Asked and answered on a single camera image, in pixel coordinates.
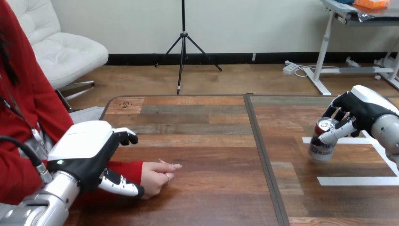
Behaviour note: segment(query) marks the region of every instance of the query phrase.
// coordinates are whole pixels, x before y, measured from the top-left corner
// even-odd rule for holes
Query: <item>soda can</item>
[[[317,120],[312,139],[326,132],[330,128],[334,128],[335,124],[337,123],[338,121],[332,118],[321,118]],[[323,144],[323,146],[315,146],[310,143],[308,153],[312,158],[316,160],[328,161],[333,157],[336,144],[337,143],[335,142],[334,144]]]

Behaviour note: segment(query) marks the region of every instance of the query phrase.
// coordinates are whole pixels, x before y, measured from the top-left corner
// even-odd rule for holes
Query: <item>power strip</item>
[[[283,73],[284,74],[293,74],[296,70],[298,70],[298,68],[299,68],[298,65],[296,65],[294,63],[290,63],[283,69]]]

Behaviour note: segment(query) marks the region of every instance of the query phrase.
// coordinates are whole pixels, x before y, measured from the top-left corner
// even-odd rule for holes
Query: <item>white wall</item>
[[[110,53],[164,53],[182,28],[180,0],[52,2],[63,32],[94,39]],[[318,52],[328,19],[319,0],[186,0],[185,4],[186,30],[208,53]],[[328,51],[386,51],[398,35],[397,27],[346,27],[335,20]],[[188,52],[198,51],[188,45]]]

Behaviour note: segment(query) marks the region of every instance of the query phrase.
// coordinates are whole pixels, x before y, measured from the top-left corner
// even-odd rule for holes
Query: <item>black baseboard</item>
[[[235,64],[283,64],[286,60],[297,64],[315,63],[318,52],[308,53],[257,53],[252,61],[252,53],[214,53],[209,54],[219,65]],[[385,57],[385,52],[328,52],[325,63],[344,63],[347,57],[357,63],[373,63],[374,60]],[[106,65],[155,65],[163,54],[110,54]],[[180,54],[168,54],[161,65],[179,65]],[[211,65],[203,54],[188,54],[186,65]]]

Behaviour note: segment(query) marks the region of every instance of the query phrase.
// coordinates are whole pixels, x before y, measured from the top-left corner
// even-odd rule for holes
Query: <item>orange box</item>
[[[388,8],[391,0],[355,0],[354,4],[366,8]]]

